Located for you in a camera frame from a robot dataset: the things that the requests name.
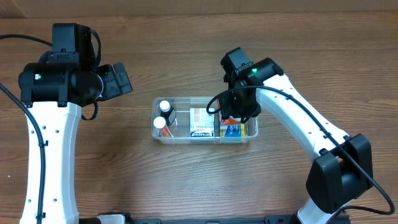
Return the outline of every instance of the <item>bottle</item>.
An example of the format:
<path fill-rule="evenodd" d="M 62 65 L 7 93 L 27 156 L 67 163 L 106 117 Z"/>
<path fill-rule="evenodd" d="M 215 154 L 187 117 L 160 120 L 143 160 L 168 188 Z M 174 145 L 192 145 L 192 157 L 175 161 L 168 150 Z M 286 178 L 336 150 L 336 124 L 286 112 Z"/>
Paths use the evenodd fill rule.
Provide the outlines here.
<path fill-rule="evenodd" d="M 167 100 L 160 102 L 160 116 L 166 120 L 166 125 L 170 126 L 175 120 L 175 110 Z"/>
<path fill-rule="evenodd" d="M 166 120 L 163 117 L 155 118 L 154 126 L 160 131 L 162 137 L 173 137 L 172 133 L 166 125 Z"/>

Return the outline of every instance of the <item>table surface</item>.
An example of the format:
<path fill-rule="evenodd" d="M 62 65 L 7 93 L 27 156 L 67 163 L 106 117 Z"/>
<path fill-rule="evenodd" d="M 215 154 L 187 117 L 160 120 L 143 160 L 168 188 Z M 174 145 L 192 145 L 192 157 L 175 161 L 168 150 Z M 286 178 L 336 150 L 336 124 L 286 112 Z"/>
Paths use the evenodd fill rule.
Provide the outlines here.
<path fill-rule="evenodd" d="M 396 12 L 0 19 L 0 34 L 51 40 L 54 22 L 95 29 L 102 64 L 124 62 L 134 88 L 99 103 L 94 121 L 80 121 L 75 192 L 81 217 L 118 211 L 167 220 L 263 217 L 294 213 L 307 201 L 311 163 L 266 110 L 258 137 L 248 144 L 161 145 L 150 135 L 153 100 L 227 89 L 220 60 L 238 46 L 253 61 L 273 58 L 323 116 L 350 135 L 363 133 L 373 147 L 375 179 L 398 204 Z M 29 40 L 0 40 L 0 82 L 19 96 L 18 75 L 47 50 Z M 18 223 L 27 185 L 27 125 L 20 109 L 0 96 L 0 223 Z M 388 209 L 375 188 L 354 204 Z M 349 214 L 353 223 L 398 220 Z"/>

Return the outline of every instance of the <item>black and white bottle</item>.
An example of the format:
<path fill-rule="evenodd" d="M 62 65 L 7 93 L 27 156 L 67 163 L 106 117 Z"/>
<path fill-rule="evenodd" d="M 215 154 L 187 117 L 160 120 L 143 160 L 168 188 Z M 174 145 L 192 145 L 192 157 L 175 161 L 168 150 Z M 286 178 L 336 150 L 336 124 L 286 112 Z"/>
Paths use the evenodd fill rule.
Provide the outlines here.
<path fill-rule="evenodd" d="M 173 106 L 167 100 L 164 100 L 160 102 L 159 107 L 160 116 L 166 120 L 166 125 L 170 126 L 175 120 L 175 110 Z"/>

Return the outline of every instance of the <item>storage box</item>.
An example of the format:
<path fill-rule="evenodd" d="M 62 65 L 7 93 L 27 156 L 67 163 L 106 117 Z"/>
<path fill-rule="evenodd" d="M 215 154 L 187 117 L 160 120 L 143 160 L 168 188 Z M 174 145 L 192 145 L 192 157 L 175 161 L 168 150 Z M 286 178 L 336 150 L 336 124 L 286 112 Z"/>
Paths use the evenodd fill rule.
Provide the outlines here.
<path fill-rule="evenodd" d="M 244 124 L 245 136 L 243 137 L 220 137 L 220 116 L 214 114 L 214 137 L 190 137 L 190 110 L 191 108 L 206 108 L 212 99 L 209 96 L 200 97 L 161 97 L 156 98 L 152 105 L 151 132 L 154 139 L 164 144 L 220 144 L 220 143 L 245 143 L 258 135 L 258 118 L 251 118 Z M 162 137 L 159 130 L 153 125 L 153 120 L 160 116 L 159 104 L 167 100 L 175 110 L 175 121 L 169 126 L 173 137 Z M 213 103 L 210 108 L 218 108 Z"/>

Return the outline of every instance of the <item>clear plastic bin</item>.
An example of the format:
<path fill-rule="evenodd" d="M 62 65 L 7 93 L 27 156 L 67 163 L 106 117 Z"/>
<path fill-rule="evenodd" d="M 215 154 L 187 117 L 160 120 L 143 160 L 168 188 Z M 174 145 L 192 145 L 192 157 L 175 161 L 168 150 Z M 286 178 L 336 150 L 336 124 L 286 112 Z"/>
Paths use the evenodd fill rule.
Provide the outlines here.
<path fill-rule="evenodd" d="M 220 137 L 220 116 L 215 114 L 214 137 L 190 137 L 190 108 L 206 108 L 212 99 L 209 96 L 199 97 L 161 97 L 154 100 L 152 105 L 151 132 L 154 139 L 164 144 L 219 144 L 219 143 L 245 143 L 258 135 L 258 118 L 251 118 L 244 124 L 246 135 L 243 137 Z M 169 126 L 173 137 L 162 137 L 158 129 L 154 127 L 153 120 L 160 116 L 159 104 L 167 100 L 176 112 L 175 121 Z M 211 105 L 215 110 L 217 102 Z"/>

